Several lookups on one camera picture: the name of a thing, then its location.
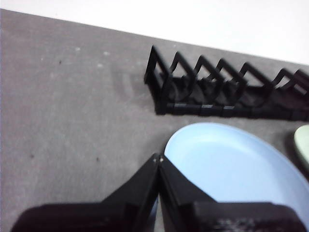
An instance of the gray table surface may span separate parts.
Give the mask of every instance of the gray table surface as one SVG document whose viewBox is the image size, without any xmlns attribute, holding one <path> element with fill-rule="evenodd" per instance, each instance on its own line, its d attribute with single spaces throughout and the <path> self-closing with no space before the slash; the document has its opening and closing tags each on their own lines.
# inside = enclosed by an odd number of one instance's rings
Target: gray table surface
<svg viewBox="0 0 309 232">
<path fill-rule="evenodd" d="M 157 116 L 143 83 L 153 44 L 168 62 L 179 50 L 192 65 L 204 54 L 237 69 L 249 61 L 272 78 L 282 67 L 309 72 L 309 66 L 1 10 L 2 232 L 28 207 L 104 199 L 190 123 L 244 129 L 299 165 L 292 135 L 304 122 Z M 163 230 L 159 209 L 155 231 Z"/>
</svg>

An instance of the plate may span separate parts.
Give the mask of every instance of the plate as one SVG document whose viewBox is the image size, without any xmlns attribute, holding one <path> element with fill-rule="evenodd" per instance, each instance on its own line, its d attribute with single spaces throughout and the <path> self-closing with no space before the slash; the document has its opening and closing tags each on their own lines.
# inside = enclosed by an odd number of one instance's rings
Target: plate
<svg viewBox="0 0 309 232">
<path fill-rule="evenodd" d="M 309 230 L 309 183 L 283 154 L 254 135 L 196 123 L 174 133 L 164 153 L 216 201 L 283 204 Z"/>
</svg>

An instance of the gray felt surface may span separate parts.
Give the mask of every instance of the gray felt surface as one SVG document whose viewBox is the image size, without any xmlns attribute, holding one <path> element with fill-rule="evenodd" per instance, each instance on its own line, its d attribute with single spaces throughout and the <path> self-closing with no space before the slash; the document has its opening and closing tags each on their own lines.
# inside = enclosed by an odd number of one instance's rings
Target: gray felt surface
<svg viewBox="0 0 309 232">
<path fill-rule="evenodd" d="M 309 72 L 309 66 L 1 10 L 2 232 L 28 207 L 102 200 L 194 122 L 244 129 L 297 164 L 291 136 L 304 122 L 157 116 L 143 84 L 152 44 L 168 62 L 179 50 L 192 65 L 204 54 L 238 69 L 249 61 L 272 78 L 282 67 Z M 155 231 L 163 230 L 159 210 Z"/>
</svg>

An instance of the blue plastic plate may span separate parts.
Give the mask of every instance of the blue plastic plate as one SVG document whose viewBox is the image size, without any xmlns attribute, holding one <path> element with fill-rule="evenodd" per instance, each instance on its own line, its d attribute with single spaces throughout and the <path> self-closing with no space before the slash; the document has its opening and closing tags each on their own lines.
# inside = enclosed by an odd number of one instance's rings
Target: blue plastic plate
<svg viewBox="0 0 309 232">
<path fill-rule="evenodd" d="M 309 183 L 283 154 L 254 135 L 196 123 L 173 134 L 165 155 L 216 201 L 283 204 L 309 231 Z"/>
</svg>

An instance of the light green plate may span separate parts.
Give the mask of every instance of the light green plate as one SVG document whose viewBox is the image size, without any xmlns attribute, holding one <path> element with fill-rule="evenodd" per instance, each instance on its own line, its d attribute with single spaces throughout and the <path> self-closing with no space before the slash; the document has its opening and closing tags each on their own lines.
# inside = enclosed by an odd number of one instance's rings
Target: light green plate
<svg viewBox="0 0 309 232">
<path fill-rule="evenodd" d="M 304 125 L 295 131 L 294 141 L 301 161 L 309 170 L 309 125 Z"/>
</svg>

